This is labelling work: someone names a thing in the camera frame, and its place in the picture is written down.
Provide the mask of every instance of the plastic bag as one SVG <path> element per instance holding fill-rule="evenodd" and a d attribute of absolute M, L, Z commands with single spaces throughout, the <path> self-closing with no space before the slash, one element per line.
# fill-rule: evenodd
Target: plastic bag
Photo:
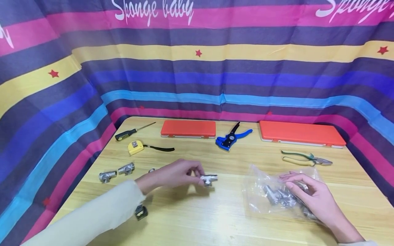
<path fill-rule="evenodd" d="M 313 167 L 292 170 L 292 172 L 306 174 L 318 181 L 323 182 L 318 171 Z M 251 165 L 244 183 L 244 198 L 247 209 L 256 213 L 278 213 L 295 218 L 307 218 L 321 223 L 308 207 L 279 179 L 281 173 L 269 176 Z M 308 187 L 302 183 L 296 183 L 306 193 Z"/>

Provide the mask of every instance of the sleeve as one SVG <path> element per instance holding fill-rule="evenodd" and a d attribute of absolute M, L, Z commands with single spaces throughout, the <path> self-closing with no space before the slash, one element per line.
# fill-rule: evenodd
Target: sleeve
<path fill-rule="evenodd" d="M 144 199 L 134 180 L 125 181 L 48 226 L 22 246 L 85 246 L 131 218 Z"/>
<path fill-rule="evenodd" d="M 349 244 L 340 243 L 338 245 L 339 246 L 377 246 L 377 244 L 373 241 L 355 242 L 355 243 L 349 243 Z"/>

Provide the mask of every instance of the wrist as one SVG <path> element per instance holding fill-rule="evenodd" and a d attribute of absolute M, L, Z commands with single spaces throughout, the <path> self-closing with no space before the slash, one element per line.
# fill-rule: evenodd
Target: wrist
<path fill-rule="evenodd" d="M 144 174 L 141 177 L 137 178 L 135 182 L 144 195 L 158 188 L 158 182 L 153 173 Z"/>
<path fill-rule="evenodd" d="M 364 242 L 365 239 L 350 223 L 345 215 L 339 216 L 333 224 L 327 225 L 339 243 Z"/>

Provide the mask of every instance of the tape measure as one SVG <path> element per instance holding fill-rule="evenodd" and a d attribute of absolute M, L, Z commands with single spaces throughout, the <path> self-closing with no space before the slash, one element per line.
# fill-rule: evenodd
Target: tape measure
<path fill-rule="evenodd" d="M 130 144 L 128 144 L 127 149 L 130 155 L 134 155 L 137 154 L 138 152 L 141 152 L 145 147 L 164 151 L 164 152 L 171 152 L 175 150 L 175 148 L 159 148 L 159 147 L 150 146 L 147 144 L 143 144 L 140 140 L 135 140 Z"/>

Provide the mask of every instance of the yellow stripe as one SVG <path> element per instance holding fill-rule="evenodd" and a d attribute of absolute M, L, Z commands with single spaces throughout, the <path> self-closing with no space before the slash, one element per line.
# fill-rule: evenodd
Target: yellow stripe
<path fill-rule="evenodd" d="M 380 47 L 388 46 L 389 52 L 381 55 Z M 196 57 L 195 50 L 202 52 Z M 394 61 L 394 42 L 369 41 L 363 46 L 307 46 L 307 45 L 258 45 L 228 44 L 223 46 L 163 46 L 119 44 L 101 47 L 81 47 L 68 56 L 48 66 L 11 79 L 0 85 L 0 118 L 23 98 L 48 88 L 70 77 L 81 69 L 80 63 L 93 60 L 131 58 L 140 60 L 161 59 L 170 61 L 200 60 L 263 60 L 349 63 L 359 57 Z M 48 74 L 59 72 L 59 78 Z"/>
<path fill-rule="evenodd" d="M 389 52 L 378 53 L 381 46 Z M 195 50 L 202 52 L 196 57 Z M 73 50 L 80 63 L 93 60 L 131 58 L 140 60 L 161 59 L 170 61 L 200 60 L 263 60 L 263 61 L 307 61 L 349 63 L 359 57 L 394 61 L 394 42 L 369 41 L 363 46 L 308 46 L 308 45 L 259 45 L 228 44 L 223 46 L 163 46 L 118 44 L 100 47 L 81 47 Z"/>
<path fill-rule="evenodd" d="M 52 78 L 48 74 L 51 70 L 59 72 L 59 78 Z M 8 109 L 23 98 L 59 83 L 79 70 L 81 70 L 81 65 L 71 55 L 48 66 L 4 82 L 0 85 L 0 118 Z"/>

